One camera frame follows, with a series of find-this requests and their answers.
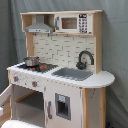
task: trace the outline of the play kitchen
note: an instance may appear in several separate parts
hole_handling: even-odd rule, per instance
[[[102,71],[102,13],[21,13],[27,57],[8,68],[10,85],[0,95],[1,106],[10,98],[12,120],[105,128],[105,87],[115,78]]]

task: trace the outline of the white backsplash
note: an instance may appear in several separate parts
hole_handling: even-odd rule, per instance
[[[76,68],[81,51],[87,50],[94,56],[95,37],[34,34],[33,38],[34,55],[39,56],[41,62]],[[85,61],[87,69],[94,70],[88,55],[82,56],[82,62]]]

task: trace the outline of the microwave knob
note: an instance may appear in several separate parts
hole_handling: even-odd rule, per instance
[[[36,81],[33,81],[33,82],[32,82],[32,86],[33,86],[33,87],[37,87],[37,82],[36,82]]]

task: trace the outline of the stovetop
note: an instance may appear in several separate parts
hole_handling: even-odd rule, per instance
[[[22,64],[20,66],[17,66],[18,68],[22,68],[25,70],[30,70],[33,72],[47,72],[55,67],[58,67],[58,65],[52,65],[52,64],[46,64],[46,63],[39,63],[37,66],[26,66],[26,64]]]

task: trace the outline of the gray wall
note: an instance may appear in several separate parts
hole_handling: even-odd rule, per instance
[[[8,86],[6,68],[17,63],[10,5],[11,1],[0,0],[0,93]]]
[[[110,121],[114,128],[127,128],[128,0],[11,0],[11,2],[14,30],[12,44],[16,46],[19,62],[22,62],[26,56],[25,35],[21,31],[20,12],[104,10],[103,70],[113,73],[116,77],[115,83],[107,87],[107,121]],[[3,44],[9,47],[9,42],[7,40]]]

